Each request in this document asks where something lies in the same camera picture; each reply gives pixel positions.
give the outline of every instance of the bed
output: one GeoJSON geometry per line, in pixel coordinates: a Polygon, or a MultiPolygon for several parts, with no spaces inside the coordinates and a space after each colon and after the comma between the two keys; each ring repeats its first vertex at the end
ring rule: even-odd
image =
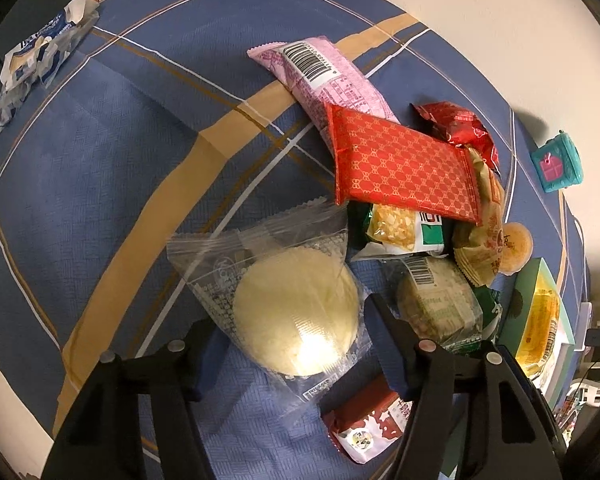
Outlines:
{"type": "MultiPolygon", "coordinates": [[[[384,0],[105,0],[99,11],[0,133],[0,370],[50,434],[101,352],[151,353],[205,315],[167,260],[174,232],[241,228],[332,195],[319,134],[246,56],[270,41],[327,35],[403,124],[415,124],[412,103],[474,110],[500,153],[505,219],[531,231],[576,323],[586,261],[563,193],[544,193],[515,113],[425,24],[384,0]]],[[[377,262],[351,267],[389,296],[377,262]]],[[[496,280],[504,304],[514,279],[496,280]]],[[[377,373],[371,353],[332,397],[377,373]]],[[[390,457],[344,458],[316,407],[286,428],[263,371],[233,347],[192,409],[218,478],[366,479],[390,457]]],[[[141,413],[159,478],[148,402],[141,413]]]]}

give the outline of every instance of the round bread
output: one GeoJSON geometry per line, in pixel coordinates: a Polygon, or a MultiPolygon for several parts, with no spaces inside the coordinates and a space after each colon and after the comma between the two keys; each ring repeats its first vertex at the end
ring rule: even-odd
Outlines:
{"type": "Polygon", "coordinates": [[[358,331],[358,289],[339,258],[295,247],[254,263],[234,297],[243,351],[290,376],[329,370],[358,331]]]}
{"type": "Polygon", "coordinates": [[[504,250],[499,271],[506,276],[518,272],[525,266],[534,252],[534,239],[529,229],[517,222],[503,225],[504,250]]]}

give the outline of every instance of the screw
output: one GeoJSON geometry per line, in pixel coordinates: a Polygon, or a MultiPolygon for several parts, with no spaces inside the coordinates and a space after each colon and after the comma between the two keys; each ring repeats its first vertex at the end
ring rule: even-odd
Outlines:
{"type": "Polygon", "coordinates": [[[487,354],[487,361],[492,365],[499,365],[502,364],[502,356],[496,352],[489,352],[487,354]]]}
{"type": "Polygon", "coordinates": [[[116,355],[111,350],[105,350],[100,354],[100,362],[103,364],[112,363],[116,359],[116,355]]]}
{"type": "Polygon", "coordinates": [[[418,343],[418,348],[423,352],[433,352],[437,346],[431,339],[423,339],[418,343]]]}
{"type": "Polygon", "coordinates": [[[184,341],[182,339],[174,339],[173,341],[169,341],[167,349],[169,350],[169,352],[176,353],[182,352],[185,346],[186,345],[184,344],[184,341]]]}

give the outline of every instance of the red wrapper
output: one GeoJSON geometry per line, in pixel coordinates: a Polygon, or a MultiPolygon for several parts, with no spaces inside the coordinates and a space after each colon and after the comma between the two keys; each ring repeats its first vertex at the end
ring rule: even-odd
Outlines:
{"type": "Polygon", "coordinates": [[[322,416],[333,445],[354,462],[365,464],[402,436],[411,403],[376,377],[342,406],[322,416]]]}
{"type": "Polygon", "coordinates": [[[427,121],[435,124],[436,133],[441,139],[455,146],[469,146],[480,153],[487,166],[498,172],[498,150],[487,129],[471,110],[449,101],[428,105],[413,105],[427,121]]]}
{"type": "Polygon", "coordinates": [[[337,204],[354,199],[480,221],[480,195],[467,149],[356,110],[325,107],[337,204]]]}

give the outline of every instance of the teal toy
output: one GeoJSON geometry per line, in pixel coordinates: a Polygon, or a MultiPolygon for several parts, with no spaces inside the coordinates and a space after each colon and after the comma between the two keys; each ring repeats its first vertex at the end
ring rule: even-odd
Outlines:
{"type": "Polygon", "coordinates": [[[571,137],[562,130],[531,153],[531,159],[547,193],[582,183],[580,155],[571,137]]]}

